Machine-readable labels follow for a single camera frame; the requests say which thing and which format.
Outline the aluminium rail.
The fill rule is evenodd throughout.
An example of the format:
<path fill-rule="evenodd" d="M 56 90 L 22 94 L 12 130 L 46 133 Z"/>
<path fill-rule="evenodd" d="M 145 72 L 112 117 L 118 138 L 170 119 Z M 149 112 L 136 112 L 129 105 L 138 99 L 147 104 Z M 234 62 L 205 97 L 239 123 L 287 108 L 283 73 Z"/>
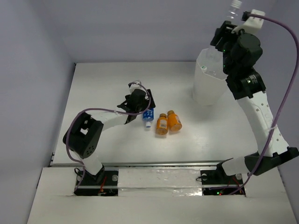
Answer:
<path fill-rule="evenodd" d="M 199 167 L 199 166 L 216 166 L 222 161 L 157 161 L 157 162 L 103 162 L 101 164 L 105 167 Z M 55 163 L 53 160 L 50 161 L 48 167 L 79 167 L 80 163 L 70 161 Z"/>

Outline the translucent white bin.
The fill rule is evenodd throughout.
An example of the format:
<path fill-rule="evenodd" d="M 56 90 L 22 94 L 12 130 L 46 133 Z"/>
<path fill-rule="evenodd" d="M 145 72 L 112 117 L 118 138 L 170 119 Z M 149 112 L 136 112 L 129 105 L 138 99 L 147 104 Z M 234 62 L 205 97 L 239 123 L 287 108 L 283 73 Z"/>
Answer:
<path fill-rule="evenodd" d="M 222 69 L 218 76 L 209 75 L 201 69 L 206 65 L 206 52 L 207 49 L 203 49 L 196 60 L 192 97 L 200 105 L 213 105 L 227 90 L 227 75 Z"/>

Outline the blue label clear bottle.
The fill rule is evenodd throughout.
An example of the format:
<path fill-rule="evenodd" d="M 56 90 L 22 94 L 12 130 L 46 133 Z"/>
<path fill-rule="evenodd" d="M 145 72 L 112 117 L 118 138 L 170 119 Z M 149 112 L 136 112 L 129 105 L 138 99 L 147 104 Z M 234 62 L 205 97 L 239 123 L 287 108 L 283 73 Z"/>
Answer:
<path fill-rule="evenodd" d="M 142 121 L 146 128 L 151 128 L 151 123 L 154 120 L 154 109 L 150 108 L 142 114 Z"/>

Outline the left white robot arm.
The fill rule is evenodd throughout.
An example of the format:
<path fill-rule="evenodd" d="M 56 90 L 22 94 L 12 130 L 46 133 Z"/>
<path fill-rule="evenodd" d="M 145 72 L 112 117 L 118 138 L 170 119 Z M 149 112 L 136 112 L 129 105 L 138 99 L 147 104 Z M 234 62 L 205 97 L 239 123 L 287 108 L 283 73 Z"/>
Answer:
<path fill-rule="evenodd" d="M 93 156 L 101 133 L 111 127 L 130 123 L 156 105 L 151 90 L 141 87 L 126 95 L 125 101 L 117 107 L 122 110 L 89 108 L 81 111 L 63 137 L 69 158 L 84 166 L 82 175 L 87 175 L 92 184 L 99 184 L 104 178 L 105 168 Z"/>

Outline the clear bottle white cap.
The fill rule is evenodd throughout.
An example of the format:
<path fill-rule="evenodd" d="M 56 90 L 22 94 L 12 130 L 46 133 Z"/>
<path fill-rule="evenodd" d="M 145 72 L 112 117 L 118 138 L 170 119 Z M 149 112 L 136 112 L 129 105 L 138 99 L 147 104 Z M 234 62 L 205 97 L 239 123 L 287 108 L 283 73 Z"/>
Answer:
<path fill-rule="evenodd" d="M 207 74 L 218 76 L 222 69 L 222 53 L 214 46 L 209 46 L 206 52 Z"/>

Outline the crushed clear bottle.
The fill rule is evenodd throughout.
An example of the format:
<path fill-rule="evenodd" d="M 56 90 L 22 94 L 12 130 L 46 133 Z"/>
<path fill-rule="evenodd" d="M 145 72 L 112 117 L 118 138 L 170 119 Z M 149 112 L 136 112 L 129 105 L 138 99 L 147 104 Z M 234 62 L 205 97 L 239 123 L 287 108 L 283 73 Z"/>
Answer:
<path fill-rule="evenodd" d="M 229 10 L 228 10 L 228 14 L 226 19 L 228 21 L 232 21 L 234 20 L 237 16 L 238 16 L 238 11 L 241 8 L 242 5 L 242 1 L 241 0 L 232 0 Z"/>

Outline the orange juice bottle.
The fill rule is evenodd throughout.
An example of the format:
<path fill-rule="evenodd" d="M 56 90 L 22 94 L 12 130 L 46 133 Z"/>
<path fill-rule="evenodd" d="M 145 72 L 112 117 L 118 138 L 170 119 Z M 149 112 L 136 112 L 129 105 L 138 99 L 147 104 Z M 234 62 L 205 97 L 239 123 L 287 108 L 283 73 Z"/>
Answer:
<path fill-rule="evenodd" d="M 178 115 L 173 110 L 167 112 L 168 126 L 171 132 L 177 132 L 182 128 Z"/>
<path fill-rule="evenodd" d="M 161 113 L 157 119 L 156 134 L 166 135 L 168 133 L 168 119 L 167 115 Z"/>

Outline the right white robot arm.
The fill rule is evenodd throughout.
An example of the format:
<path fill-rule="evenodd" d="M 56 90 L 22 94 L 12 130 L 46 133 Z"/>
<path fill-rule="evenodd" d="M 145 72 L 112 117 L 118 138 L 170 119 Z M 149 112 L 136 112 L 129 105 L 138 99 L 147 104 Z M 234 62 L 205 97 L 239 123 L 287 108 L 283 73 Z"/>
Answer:
<path fill-rule="evenodd" d="M 273 124 L 266 86 L 253 68 L 263 53 L 260 40 L 243 28 L 235 31 L 236 27 L 224 21 L 216 29 L 211 45 L 223 53 L 227 86 L 247 117 L 258 150 L 219 163 L 213 175 L 221 183 L 226 183 L 235 174 L 261 175 L 299 155 L 299 150 L 290 147 Z"/>

